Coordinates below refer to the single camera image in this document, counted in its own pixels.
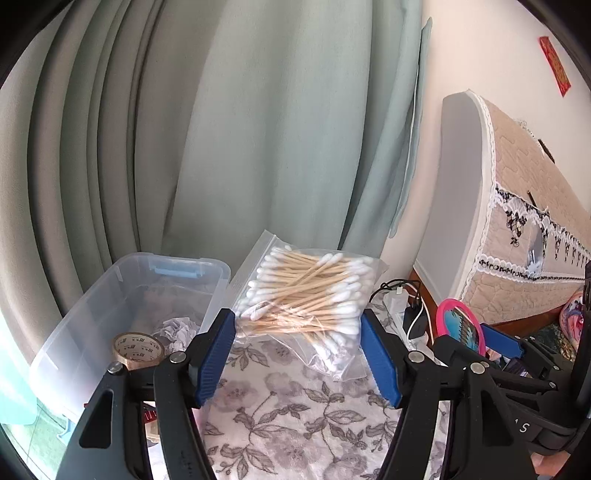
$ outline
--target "wall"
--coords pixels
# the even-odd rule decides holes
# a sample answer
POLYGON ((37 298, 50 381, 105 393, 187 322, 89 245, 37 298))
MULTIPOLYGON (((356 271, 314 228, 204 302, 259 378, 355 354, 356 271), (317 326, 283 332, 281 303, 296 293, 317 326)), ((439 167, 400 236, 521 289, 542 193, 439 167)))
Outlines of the wall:
POLYGON ((424 0, 433 17, 417 169, 398 232, 382 259, 407 277, 426 228, 441 146, 441 102, 472 89, 541 138, 591 211, 591 93, 570 57, 517 0, 424 0), (572 85, 562 98, 538 37, 550 37, 572 85))

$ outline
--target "plastic storage box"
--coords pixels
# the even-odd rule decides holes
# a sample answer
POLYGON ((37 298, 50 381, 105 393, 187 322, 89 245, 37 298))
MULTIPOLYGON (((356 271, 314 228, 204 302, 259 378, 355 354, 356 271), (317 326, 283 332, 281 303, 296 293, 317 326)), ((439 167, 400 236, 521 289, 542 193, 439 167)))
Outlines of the plastic storage box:
POLYGON ((146 253, 121 258, 47 339, 31 366, 31 388, 50 409, 77 422, 115 359, 116 335, 151 335, 175 317, 189 317, 198 326, 211 323, 229 278, 230 268, 219 260, 146 253))

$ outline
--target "black cable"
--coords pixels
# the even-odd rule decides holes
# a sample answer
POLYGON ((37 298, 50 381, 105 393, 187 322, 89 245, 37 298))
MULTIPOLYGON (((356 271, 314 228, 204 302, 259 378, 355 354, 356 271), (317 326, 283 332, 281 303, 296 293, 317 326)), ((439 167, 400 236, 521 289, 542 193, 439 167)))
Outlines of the black cable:
POLYGON ((370 298, 369 298, 369 302, 371 303, 371 301, 374 299, 374 297, 381 291, 384 290, 388 290, 388 291, 392 291, 395 288, 404 286, 404 285, 415 285, 417 288, 417 298, 415 299, 415 301, 419 301, 421 299, 421 287, 423 286, 423 283, 420 280, 407 280, 406 278, 394 278, 392 280, 389 280, 387 282, 382 283, 379 288, 374 291, 370 298))

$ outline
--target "light green curtain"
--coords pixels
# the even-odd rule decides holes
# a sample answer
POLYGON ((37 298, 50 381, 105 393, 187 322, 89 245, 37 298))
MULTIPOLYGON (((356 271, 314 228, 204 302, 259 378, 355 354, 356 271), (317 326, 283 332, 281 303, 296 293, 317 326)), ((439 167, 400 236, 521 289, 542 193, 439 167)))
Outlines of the light green curtain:
POLYGON ((303 248, 379 256, 404 184, 421 10, 417 0, 228 0, 162 251, 235 271, 267 229, 303 248))
POLYGON ((378 256, 413 174, 421 10, 72 2, 0 90, 0 310, 27 361, 136 250, 236 271, 267 229, 378 256))

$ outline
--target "plastic bag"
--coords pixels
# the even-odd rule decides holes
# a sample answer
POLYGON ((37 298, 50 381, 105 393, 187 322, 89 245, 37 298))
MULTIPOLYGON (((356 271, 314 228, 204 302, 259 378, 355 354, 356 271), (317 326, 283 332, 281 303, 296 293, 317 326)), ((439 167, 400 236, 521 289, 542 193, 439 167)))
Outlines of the plastic bag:
POLYGON ((230 284, 236 341, 268 336, 333 380, 364 377, 360 316, 384 271, 376 258, 295 249, 265 231, 230 284))

